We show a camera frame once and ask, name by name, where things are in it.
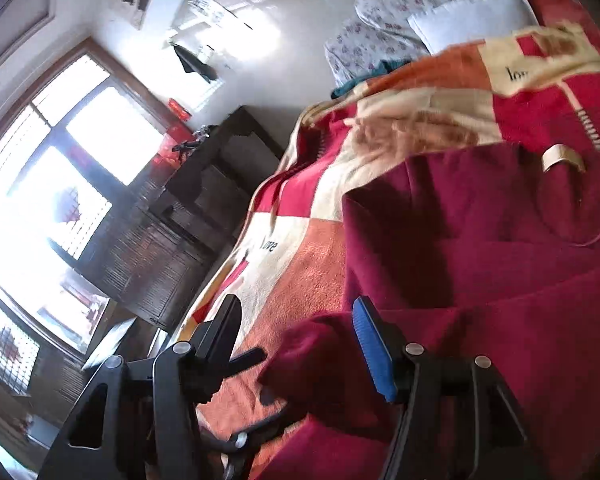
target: window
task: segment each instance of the window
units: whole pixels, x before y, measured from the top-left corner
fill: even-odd
[[[80,274],[80,256],[161,141],[89,54],[30,94],[0,138],[0,298],[65,348],[86,352],[109,301]],[[13,339],[22,355],[29,341],[2,315],[0,344]],[[0,359],[12,388],[26,389],[24,362]]]
[[[0,310],[0,379],[15,394],[26,395],[40,346]]]

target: desk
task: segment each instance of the desk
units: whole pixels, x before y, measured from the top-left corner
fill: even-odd
[[[276,144],[260,123],[241,106],[222,121],[212,131],[209,138],[189,155],[183,165],[176,170],[164,185],[164,189],[158,198],[149,206],[149,213],[171,231],[191,243],[202,255],[213,256],[215,251],[173,219],[174,204],[179,202],[193,216],[209,225],[215,232],[218,232],[225,241],[235,243],[236,238],[233,234],[198,206],[196,199],[202,190],[202,171],[209,166],[215,166],[247,195],[253,194],[254,189],[246,186],[244,180],[220,157],[222,147],[233,136],[247,137],[251,134],[255,134],[278,160],[282,158],[284,150]]]

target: maroon fabric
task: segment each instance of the maroon fabric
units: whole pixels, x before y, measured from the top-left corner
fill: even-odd
[[[600,450],[600,151],[579,121],[559,135],[586,173],[542,173],[537,153],[496,144],[415,156],[347,193],[344,312],[289,330],[260,377],[315,418],[262,479],[379,475],[392,409],[347,312],[361,294],[436,355],[488,355],[555,479],[590,466]],[[338,447],[347,460],[336,466]]]

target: silver screw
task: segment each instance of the silver screw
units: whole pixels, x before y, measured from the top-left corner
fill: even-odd
[[[491,366],[491,359],[486,355],[478,355],[478,357],[475,358],[475,365],[480,368],[489,368]]]
[[[109,359],[104,361],[107,368],[118,368],[122,364],[122,357],[119,355],[112,355]]]
[[[424,346],[420,343],[409,343],[404,347],[404,351],[409,355],[422,355],[424,353]]]
[[[189,350],[191,350],[191,345],[186,341],[180,341],[173,345],[173,352],[176,354],[186,354]]]
[[[244,431],[241,431],[240,433],[238,433],[238,436],[235,438],[235,447],[240,449],[241,447],[244,447],[244,445],[246,443],[247,443],[247,434]]]

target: hanging black object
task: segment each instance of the hanging black object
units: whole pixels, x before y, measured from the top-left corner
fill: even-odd
[[[176,51],[176,55],[178,56],[178,59],[182,63],[182,67],[187,74],[198,72],[203,78],[205,78],[207,82],[218,79],[216,71],[208,64],[200,61],[191,51],[177,44],[173,45],[173,49]]]

